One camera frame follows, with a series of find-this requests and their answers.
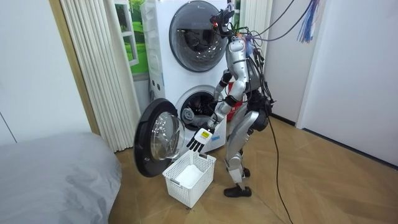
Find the white curtain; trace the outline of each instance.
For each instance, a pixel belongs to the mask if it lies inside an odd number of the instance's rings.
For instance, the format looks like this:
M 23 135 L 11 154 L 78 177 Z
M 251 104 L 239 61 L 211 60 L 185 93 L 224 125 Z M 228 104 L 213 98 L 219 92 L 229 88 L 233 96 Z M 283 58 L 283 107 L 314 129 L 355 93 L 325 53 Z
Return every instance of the white curtain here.
M 103 139 L 132 147 L 140 112 L 113 1 L 61 0 Z
M 248 27 L 250 31 L 256 30 L 258 32 L 262 32 L 268 28 L 271 23 L 272 1 L 273 0 L 242 0 L 239 25 L 241 27 Z M 268 39 L 268 33 L 269 30 L 262 34 L 261 37 Z M 261 46 L 264 58 L 266 57 L 267 44 L 268 43 L 264 41 Z

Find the white plastic basket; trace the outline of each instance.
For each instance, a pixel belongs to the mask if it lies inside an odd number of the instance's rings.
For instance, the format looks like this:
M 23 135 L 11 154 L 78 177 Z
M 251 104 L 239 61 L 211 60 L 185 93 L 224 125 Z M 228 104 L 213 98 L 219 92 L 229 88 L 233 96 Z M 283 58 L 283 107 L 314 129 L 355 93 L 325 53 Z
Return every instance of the white plastic basket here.
M 213 156 L 199 155 L 188 150 L 163 171 L 169 195 L 192 208 L 213 181 Z

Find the white wall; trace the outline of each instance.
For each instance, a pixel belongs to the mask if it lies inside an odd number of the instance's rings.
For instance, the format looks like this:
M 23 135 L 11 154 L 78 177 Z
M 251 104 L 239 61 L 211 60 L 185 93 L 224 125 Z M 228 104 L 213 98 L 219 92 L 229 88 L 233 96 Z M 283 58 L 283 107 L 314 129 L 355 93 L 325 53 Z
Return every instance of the white wall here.
M 398 1 L 333 0 L 302 126 L 398 165 Z
M 138 105 L 142 114 L 150 103 L 149 80 L 134 81 L 134 87 L 136 87 Z
M 8 130 L 6 122 L 3 120 L 0 112 L 0 146 L 15 143 L 10 130 Z
M 0 27 L 0 111 L 17 141 L 90 131 L 49 2 L 2 2 Z
M 274 0 L 271 23 L 283 13 L 290 2 L 291 0 Z M 310 0 L 296 0 L 270 29 L 269 38 L 286 33 L 303 14 L 309 2 Z M 322 0 L 317 29 L 310 44 L 297 41 L 302 21 L 285 37 L 268 43 L 265 73 L 272 97 L 277 100 L 272 112 L 291 121 L 296 122 L 299 117 L 324 6 L 325 0 Z

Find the gray bedsheet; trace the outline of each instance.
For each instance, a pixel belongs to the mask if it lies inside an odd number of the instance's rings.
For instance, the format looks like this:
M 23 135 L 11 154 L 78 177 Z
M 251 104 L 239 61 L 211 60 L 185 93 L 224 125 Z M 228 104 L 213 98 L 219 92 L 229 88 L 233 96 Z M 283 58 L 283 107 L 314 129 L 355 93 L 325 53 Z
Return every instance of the gray bedsheet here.
M 92 133 L 0 147 L 0 223 L 107 223 L 120 164 Z

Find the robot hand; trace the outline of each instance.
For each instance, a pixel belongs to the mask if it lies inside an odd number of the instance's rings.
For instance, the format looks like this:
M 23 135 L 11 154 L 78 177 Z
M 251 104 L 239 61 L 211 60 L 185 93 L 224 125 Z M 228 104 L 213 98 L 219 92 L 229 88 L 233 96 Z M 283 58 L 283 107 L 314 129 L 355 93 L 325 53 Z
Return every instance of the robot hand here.
M 214 134 L 215 129 L 208 126 L 207 123 L 203 124 L 200 129 L 193 135 L 191 141 L 187 144 L 189 150 L 200 152 L 203 147 L 210 141 Z

